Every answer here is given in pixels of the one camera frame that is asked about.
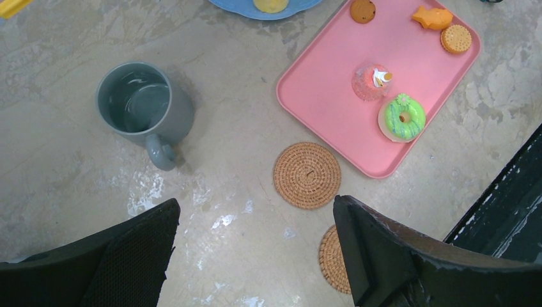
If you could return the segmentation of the blue three-tier cake stand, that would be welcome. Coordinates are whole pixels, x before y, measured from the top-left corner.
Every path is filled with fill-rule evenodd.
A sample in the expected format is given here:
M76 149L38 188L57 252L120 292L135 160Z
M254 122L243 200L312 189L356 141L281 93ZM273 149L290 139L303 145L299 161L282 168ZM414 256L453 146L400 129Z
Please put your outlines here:
M265 13L261 12L254 5L253 1L249 0L210 0L216 7L225 10L227 12L235 13L243 17L254 20L281 20L295 15L296 13L308 10L317 4L320 4L322 0L292 0L289 1L287 7L278 13Z

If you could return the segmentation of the orange fish-shaped biscuit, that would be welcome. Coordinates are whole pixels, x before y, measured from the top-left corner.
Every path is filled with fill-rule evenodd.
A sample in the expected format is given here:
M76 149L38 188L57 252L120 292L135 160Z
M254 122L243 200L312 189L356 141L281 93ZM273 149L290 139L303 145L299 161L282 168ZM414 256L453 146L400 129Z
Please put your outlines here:
M449 27L453 21L454 15L446 9L431 8L427 9L420 6L412 15L412 19L421 24L424 29L442 30Z

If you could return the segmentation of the green frosted donut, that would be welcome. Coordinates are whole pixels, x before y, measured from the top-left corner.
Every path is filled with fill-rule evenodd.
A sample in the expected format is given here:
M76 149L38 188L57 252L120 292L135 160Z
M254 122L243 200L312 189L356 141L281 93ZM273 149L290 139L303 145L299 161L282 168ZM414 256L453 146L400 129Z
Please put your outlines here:
M426 112L418 101L400 93L380 108L378 126L391 141L409 143L424 130Z

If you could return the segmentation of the yellow cupcake with cream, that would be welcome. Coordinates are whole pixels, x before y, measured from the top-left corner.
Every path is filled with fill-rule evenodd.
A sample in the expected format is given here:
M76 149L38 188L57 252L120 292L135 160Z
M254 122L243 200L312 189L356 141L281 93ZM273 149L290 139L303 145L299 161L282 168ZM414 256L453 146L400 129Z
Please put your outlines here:
M289 4L289 0L253 0L255 7L263 13L279 13Z

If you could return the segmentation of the brown chocolate chip cookie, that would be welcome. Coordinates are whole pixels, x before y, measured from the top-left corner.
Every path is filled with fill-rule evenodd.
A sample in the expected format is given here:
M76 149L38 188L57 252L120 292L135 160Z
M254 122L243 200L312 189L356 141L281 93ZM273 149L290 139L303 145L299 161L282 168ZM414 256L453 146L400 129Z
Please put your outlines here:
M354 0L350 5L350 16L359 24L367 24L376 15L376 6L371 0Z

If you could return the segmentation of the pink cupcake with cream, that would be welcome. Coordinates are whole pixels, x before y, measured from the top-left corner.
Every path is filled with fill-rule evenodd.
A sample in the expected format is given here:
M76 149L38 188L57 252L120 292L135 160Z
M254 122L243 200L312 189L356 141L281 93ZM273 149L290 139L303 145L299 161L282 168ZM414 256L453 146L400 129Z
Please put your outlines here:
M354 94L365 101L374 101L386 96L392 82L393 74L380 64L361 67L351 78Z

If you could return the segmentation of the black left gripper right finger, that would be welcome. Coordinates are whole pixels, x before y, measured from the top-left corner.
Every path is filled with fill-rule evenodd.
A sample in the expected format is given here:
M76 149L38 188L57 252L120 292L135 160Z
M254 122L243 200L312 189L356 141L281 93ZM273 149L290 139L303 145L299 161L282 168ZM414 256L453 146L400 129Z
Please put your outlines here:
M540 306L541 266L413 230L352 196L333 215L356 306Z

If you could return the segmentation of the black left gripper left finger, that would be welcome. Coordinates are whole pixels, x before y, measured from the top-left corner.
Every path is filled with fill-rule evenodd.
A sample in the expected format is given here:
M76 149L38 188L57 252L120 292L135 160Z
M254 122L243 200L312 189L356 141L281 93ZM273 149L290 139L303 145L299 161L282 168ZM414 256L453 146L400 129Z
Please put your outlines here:
M73 243L1 262L1 306L156 306L180 211L171 198Z

